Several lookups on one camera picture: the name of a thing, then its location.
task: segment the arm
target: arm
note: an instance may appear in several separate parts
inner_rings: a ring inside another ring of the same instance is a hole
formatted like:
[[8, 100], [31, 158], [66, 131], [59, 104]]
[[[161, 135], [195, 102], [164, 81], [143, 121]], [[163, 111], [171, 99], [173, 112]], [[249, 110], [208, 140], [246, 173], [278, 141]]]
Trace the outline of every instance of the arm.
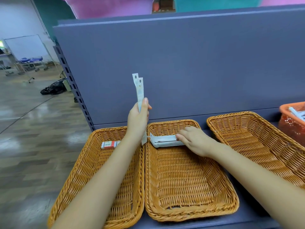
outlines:
[[143, 100], [141, 113], [138, 103], [134, 105], [128, 115], [126, 135], [104, 165], [58, 217], [52, 229], [103, 227], [133, 154], [146, 130], [148, 109], [151, 109], [151, 106], [147, 98]]
[[252, 162], [201, 129], [186, 127], [176, 137], [199, 156], [220, 163], [284, 228], [303, 228], [305, 191]]

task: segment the wicker basket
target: wicker basket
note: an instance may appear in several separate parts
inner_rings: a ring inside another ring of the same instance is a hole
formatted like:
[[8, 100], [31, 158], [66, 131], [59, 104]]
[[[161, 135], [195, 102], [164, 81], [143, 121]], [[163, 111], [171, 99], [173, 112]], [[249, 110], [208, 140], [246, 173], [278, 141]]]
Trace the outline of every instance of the wicker basket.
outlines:
[[293, 107], [297, 111], [305, 111], [305, 102], [284, 104], [280, 106], [282, 116], [278, 123], [278, 128], [283, 133], [305, 146], [305, 121], [293, 115], [288, 109], [289, 107]]
[[[147, 134], [173, 135], [193, 120], [151, 123]], [[226, 215], [237, 211], [238, 196], [217, 162], [186, 146], [155, 148], [145, 144], [145, 207], [158, 221]]]
[[[88, 138], [75, 165], [56, 199], [49, 219], [51, 227], [75, 195], [111, 155], [113, 149], [101, 149], [103, 141], [121, 140], [127, 127], [103, 128]], [[144, 210], [144, 146], [136, 150], [104, 228], [127, 228], [134, 225]]]
[[305, 148], [254, 112], [209, 117], [216, 137], [253, 162], [305, 189]]

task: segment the pink fabric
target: pink fabric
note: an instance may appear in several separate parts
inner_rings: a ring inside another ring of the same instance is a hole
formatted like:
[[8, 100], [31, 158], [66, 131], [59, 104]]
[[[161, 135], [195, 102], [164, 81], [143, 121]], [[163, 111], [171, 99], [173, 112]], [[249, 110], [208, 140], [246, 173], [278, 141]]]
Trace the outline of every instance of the pink fabric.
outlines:
[[261, 6], [304, 4], [305, 0], [263, 0]]
[[65, 0], [78, 19], [151, 14], [154, 0]]

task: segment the shiny floor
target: shiny floor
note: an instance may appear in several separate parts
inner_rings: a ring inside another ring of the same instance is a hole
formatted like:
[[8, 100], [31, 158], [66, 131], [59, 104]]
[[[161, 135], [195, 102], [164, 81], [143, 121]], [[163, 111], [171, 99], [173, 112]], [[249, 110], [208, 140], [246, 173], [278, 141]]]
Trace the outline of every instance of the shiny floor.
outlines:
[[91, 133], [71, 92], [40, 94], [58, 79], [55, 68], [11, 76], [0, 70], [0, 228], [47, 228]]

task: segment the forearm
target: forearm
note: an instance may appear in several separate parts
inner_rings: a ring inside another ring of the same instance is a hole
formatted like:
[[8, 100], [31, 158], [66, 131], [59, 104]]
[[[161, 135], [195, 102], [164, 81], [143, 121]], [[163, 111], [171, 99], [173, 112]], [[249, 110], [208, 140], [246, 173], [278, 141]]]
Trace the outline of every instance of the forearm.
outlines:
[[138, 143], [124, 137], [105, 164], [75, 196], [52, 228], [101, 229]]
[[305, 224], [305, 191], [229, 146], [219, 144], [211, 158], [220, 163], [284, 228], [302, 228]]

